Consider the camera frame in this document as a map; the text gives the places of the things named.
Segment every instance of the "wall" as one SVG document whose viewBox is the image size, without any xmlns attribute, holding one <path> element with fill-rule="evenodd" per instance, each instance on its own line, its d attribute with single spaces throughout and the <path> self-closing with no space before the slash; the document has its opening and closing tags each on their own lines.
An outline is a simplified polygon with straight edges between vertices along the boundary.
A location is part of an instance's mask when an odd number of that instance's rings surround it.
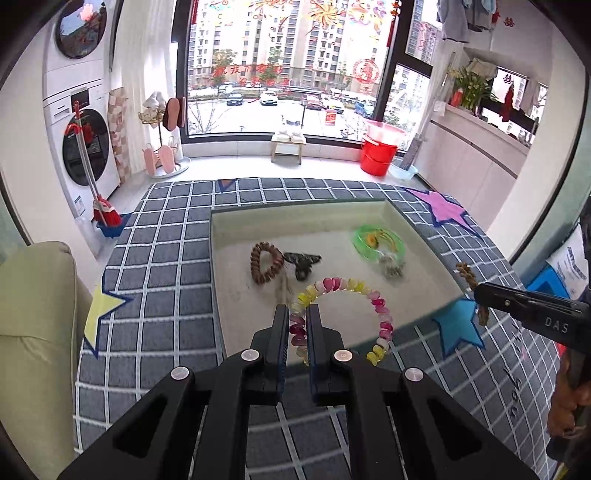
<svg viewBox="0 0 591 480">
<path fill-rule="evenodd" d="M 91 289 L 99 279 L 99 267 L 61 189 L 43 117 L 47 28 L 35 36 L 0 90 L 0 172 L 30 240 L 67 243 L 78 275 Z"/>
<path fill-rule="evenodd" d="M 552 26 L 552 70 L 544 115 L 529 156 L 488 235 L 511 258 L 549 202 L 573 148 L 581 121 L 585 68 Z"/>
</svg>

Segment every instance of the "beige sofa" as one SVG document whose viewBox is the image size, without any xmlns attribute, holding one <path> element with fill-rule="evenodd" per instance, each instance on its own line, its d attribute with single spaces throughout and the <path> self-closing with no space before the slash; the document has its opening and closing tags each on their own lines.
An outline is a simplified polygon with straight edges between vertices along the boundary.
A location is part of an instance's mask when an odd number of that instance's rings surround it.
<svg viewBox="0 0 591 480">
<path fill-rule="evenodd" d="M 90 294 L 66 244 L 0 265 L 0 421 L 40 480 L 73 460 L 73 386 Z"/>
</svg>

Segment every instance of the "yellow bead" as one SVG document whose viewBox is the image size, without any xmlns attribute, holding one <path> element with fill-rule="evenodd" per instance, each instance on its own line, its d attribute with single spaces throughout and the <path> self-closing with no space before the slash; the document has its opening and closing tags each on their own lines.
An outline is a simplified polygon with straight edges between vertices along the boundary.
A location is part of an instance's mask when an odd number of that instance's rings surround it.
<svg viewBox="0 0 591 480">
<path fill-rule="evenodd" d="M 378 360 L 378 357 L 376 356 L 375 353 L 370 352 L 370 353 L 368 353 L 365 356 L 365 358 L 367 358 L 367 360 L 369 360 L 370 362 L 372 362 L 372 364 L 374 365 L 374 367 L 377 367 L 378 366 L 379 360 Z"/>
<path fill-rule="evenodd" d="M 318 290 L 314 288 L 314 285 L 308 285 L 306 287 L 306 293 L 312 301 L 315 301 L 315 299 L 318 298 Z"/>
<path fill-rule="evenodd" d="M 374 347 L 372 348 L 372 351 L 378 357 L 378 360 L 381 360 L 382 358 L 384 358 L 384 355 L 386 354 L 385 350 L 382 347 L 380 347 L 379 345 L 374 345 Z"/>
<path fill-rule="evenodd" d="M 294 312 L 304 313 L 304 310 L 306 309 L 306 307 L 303 304 L 301 304 L 299 301 L 295 301 L 294 303 L 291 304 L 291 309 Z"/>
<path fill-rule="evenodd" d="M 306 295 L 305 293 L 300 293 L 300 294 L 297 296 L 297 299 L 298 299 L 300 302 L 302 302 L 302 303 L 304 304 L 304 306 L 305 306 L 305 307 L 307 307 L 307 306 L 310 304 L 310 302 L 311 302 L 310 298 L 309 298 L 309 297 L 308 297 L 308 295 Z"/>
</svg>

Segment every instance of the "green ring toy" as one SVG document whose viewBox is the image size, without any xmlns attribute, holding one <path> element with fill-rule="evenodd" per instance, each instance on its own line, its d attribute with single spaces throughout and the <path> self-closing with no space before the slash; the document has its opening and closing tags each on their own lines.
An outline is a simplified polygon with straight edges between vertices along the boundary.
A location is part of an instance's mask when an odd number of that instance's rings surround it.
<svg viewBox="0 0 591 480">
<path fill-rule="evenodd" d="M 353 236 L 358 253 L 382 267 L 387 278 L 402 275 L 406 247 L 392 230 L 375 225 L 362 225 Z"/>
</svg>

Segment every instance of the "black hair clip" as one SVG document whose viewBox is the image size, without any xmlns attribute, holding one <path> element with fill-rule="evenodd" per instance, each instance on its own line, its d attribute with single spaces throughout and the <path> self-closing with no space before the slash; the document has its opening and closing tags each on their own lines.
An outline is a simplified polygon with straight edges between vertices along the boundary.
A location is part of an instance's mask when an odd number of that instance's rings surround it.
<svg viewBox="0 0 591 480">
<path fill-rule="evenodd" d="M 283 254 L 283 258 L 286 262 L 293 263 L 295 265 L 295 277 L 299 281 L 304 281 L 312 272 L 312 265 L 320 262 L 322 257 L 320 255 L 308 255 L 308 254 Z"/>
</svg>

